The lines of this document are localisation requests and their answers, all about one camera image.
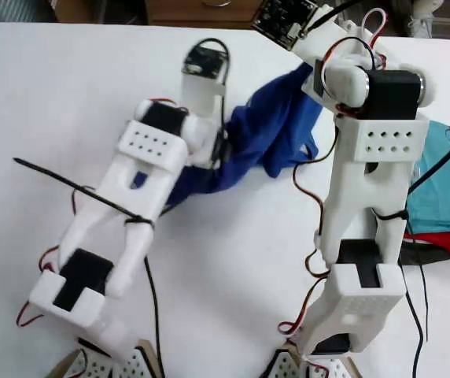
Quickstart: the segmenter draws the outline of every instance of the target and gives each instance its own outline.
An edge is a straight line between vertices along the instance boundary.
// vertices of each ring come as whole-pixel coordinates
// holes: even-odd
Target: black cable tie
[[[44,174],[44,175],[46,175],[48,177],[52,177],[53,179],[55,179],[57,181],[60,181],[60,182],[62,182],[64,184],[74,188],[76,191],[84,193],[85,195],[88,195],[89,197],[92,197],[93,199],[95,199],[95,200],[97,200],[99,202],[102,202],[105,205],[107,205],[107,206],[109,206],[109,207],[111,207],[111,208],[113,208],[113,209],[115,209],[117,211],[120,211],[121,213],[124,213],[125,215],[131,217],[131,218],[129,218],[129,219],[127,219],[125,221],[125,224],[127,224],[127,223],[147,223],[150,226],[152,226],[152,228],[155,228],[155,225],[154,225],[152,220],[146,219],[146,218],[142,217],[141,215],[134,214],[131,211],[125,209],[124,207],[116,204],[115,202],[111,202],[107,198],[104,198],[104,197],[102,197],[100,195],[97,195],[93,191],[89,191],[87,189],[87,186],[78,185],[77,183],[72,182],[70,179],[67,179],[66,177],[63,177],[63,176],[61,176],[61,175],[59,175],[59,174],[57,174],[55,172],[52,172],[49,169],[40,167],[39,165],[30,163],[29,161],[25,161],[25,160],[20,159],[18,157],[14,157],[13,160],[16,163],[19,163],[19,164],[23,165],[26,168],[33,169],[36,172],[40,172],[40,173],[42,173],[42,174]]]
[[[396,218],[401,218],[404,221],[408,221],[410,219],[410,216],[408,215],[408,210],[407,209],[403,209],[403,210],[400,210],[400,211],[398,211],[398,212],[396,212],[394,214],[385,215],[385,216],[377,214],[377,212],[375,212],[375,211],[374,211],[374,214],[381,221],[390,221],[390,220],[396,219]]]
[[[124,222],[124,225],[132,224],[132,223],[146,223],[146,224],[149,224],[150,226],[152,226],[153,229],[155,229],[155,224],[153,223],[153,220],[146,219],[146,218],[142,217],[141,215],[126,219]]]

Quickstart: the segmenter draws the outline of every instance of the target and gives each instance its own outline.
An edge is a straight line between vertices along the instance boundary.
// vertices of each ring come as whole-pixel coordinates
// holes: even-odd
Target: wooden drawer
[[[148,18],[151,24],[202,23],[244,23],[247,25],[260,6],[262,0],[146,0]]]

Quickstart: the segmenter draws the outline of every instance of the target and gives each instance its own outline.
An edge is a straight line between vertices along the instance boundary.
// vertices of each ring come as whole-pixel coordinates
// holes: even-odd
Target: wooden cabinet
[[[262,0],[146,0],[149,24],[249,28]]]

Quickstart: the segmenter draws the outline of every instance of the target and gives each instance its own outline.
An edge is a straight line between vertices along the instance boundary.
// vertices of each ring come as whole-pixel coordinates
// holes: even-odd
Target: circuit board
[[[309,0],[264,0],[252,28],[290,51],[316,9]]]

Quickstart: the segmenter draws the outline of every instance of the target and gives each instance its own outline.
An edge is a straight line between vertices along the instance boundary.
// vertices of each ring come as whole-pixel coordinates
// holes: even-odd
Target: teal cloth
[[[426,145],[417,163],[421,174],[450,150],[450,127],[430,122]],[[450,161],[408,198],[408,212],[415,234],[450,232]]]

